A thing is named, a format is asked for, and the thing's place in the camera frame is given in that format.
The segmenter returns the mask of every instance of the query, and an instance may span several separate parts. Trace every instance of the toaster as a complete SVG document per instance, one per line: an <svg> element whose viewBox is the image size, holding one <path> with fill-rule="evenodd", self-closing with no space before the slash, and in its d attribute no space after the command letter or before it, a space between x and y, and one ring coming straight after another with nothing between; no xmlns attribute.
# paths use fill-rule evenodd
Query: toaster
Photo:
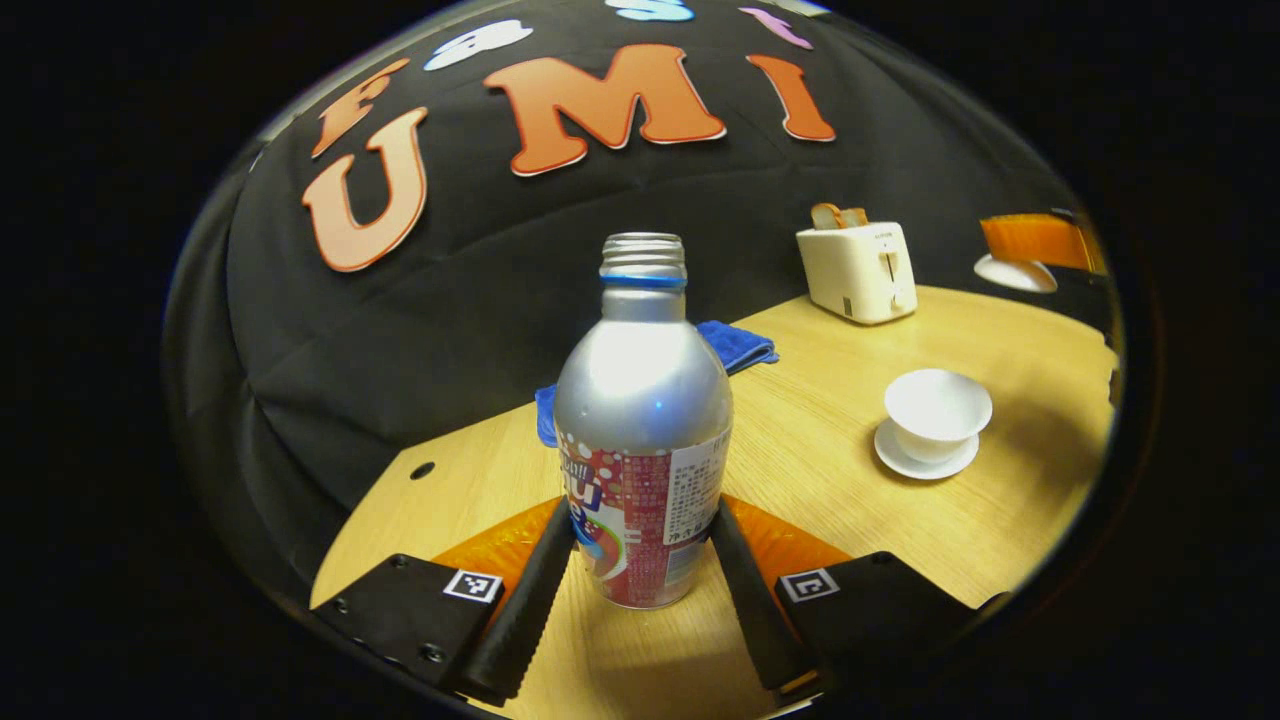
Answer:
<svg viewBox="0 0 1280 720"><path fill-rule="evenodd" d="M902 225L867 220L860 208L813 208L813 229L796 233L809 297L872 325L915 311L915 277Z"/></svg>

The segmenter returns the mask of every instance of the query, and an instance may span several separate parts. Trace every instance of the bottle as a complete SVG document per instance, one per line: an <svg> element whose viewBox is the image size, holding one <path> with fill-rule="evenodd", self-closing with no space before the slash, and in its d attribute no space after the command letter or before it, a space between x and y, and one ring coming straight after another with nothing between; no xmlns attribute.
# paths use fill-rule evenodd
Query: bottle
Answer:
<svg viewBox="0 0 1280 720"><path fill-rule="evenodd" d="M733 398L685 319L680 237L604 241L603 313L570 354L553 416L579 555L617 605L690 591L719 503Z"/></svg>

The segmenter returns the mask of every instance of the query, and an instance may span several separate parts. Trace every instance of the cup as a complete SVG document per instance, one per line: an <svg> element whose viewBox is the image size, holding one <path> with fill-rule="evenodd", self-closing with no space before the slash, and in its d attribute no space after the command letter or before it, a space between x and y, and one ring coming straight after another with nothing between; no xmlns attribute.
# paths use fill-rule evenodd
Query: cup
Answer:
<svg viewBox="0 0 1280 720"><path fill-rule="evenodd" d="M991 421L991 393L950 370L928 368L901 375L884 391L893 439L911 459L941 464Z"/></svg>

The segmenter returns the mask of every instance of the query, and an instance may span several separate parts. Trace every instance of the blue towel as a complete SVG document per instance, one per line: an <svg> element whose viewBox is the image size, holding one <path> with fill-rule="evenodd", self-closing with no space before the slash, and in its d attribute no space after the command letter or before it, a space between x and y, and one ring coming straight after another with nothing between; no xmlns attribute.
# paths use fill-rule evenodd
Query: blue towel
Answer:
<svg viewBox="0 0 1280 720"><path fill-rule="evenodd" d="M707 338L716 355L719 355L724 372L731 375L756 363L777 363L780 360L773 348L773 341L753 332L717 320L699 323L698 332ZM556 406L556 386L548 386L535 392L534 401L538 404L538 438L547 447L556 447L556 420L552 416L552 410Z"/></svg>

